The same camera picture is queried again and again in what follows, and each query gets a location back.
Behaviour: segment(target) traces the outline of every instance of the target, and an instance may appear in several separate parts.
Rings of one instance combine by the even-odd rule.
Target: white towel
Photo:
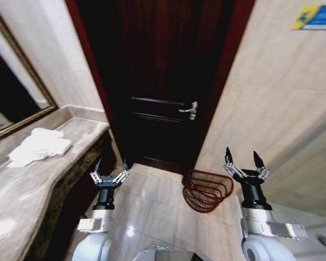
[[[32,134],[8,154],[11,163],[7,167],[24,167],[35,160],[63,155],[71,146],[71,140],[62,139],[63,132],[35,128]]]

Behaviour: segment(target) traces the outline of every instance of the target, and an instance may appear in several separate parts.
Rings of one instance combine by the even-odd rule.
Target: marble countertop
[[[0,260],[22,260],[32,244],[57,181],[109,128],[73,117],[57,128],[72,141],[63,156],[26,167],[0,167]]]

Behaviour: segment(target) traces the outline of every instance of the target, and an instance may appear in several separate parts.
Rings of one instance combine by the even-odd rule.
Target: door frame
[[[108,97],[105,93],[104,85],[97,68],[97,64],[93,55],[93,51],[87,36],[87,31],[84,27],[77,0],[65,0],[68,10],[70,12],[74,27],[76,29],[79,41],[81,43],[84,55],[86,57],[88,66],[92,73],[95,85],[103,103],[105,113],[109,120],[112,133],[115,137],[122,159],[124,155],[128,155],[129,151],[127,146],[121,139],[125,137],[127,130],[120,128],[114,120],[114,115],[110,108]],[[218,61],[218,68],[215,75],[214,83],[211,87],[210,96],[202,119],[200,129],[198,131],[197,139],[193,141],[193,148],[190,153],[189,160],[187,162],[188,169],[194,169],[197,162],[199,153],[202,149],[206,134],[208,133],[209,126],[214,116],[218,101],[222,94],[223,88],[228,78],[231,66],[236,56],[238,47],[240,45],[242,36],[244,34],[248,19],[250,17],[255,0],[234,0],[232,12],[229,13],[230,19],[228,19],[228,30],[225,34],[223,46],[221,46],[221,55]],[[187,170],[184,170],[184,179],[187,174]]]

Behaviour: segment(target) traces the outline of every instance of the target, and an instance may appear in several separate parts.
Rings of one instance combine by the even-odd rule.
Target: wire basket
[[[195,211],[208,213],[213,211],[233,191],[230,177],[190,170],[183,188],[186,203]]]

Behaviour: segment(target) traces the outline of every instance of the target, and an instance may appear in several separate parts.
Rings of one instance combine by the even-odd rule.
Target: door handle
[[[179,112],[181,112],[181,113],[191,113],[190,114],[190,120],[193,121],[196,118],[198,103],[197,102],[192,102],[191,104],[192,104],[191,109],[179,110]]]

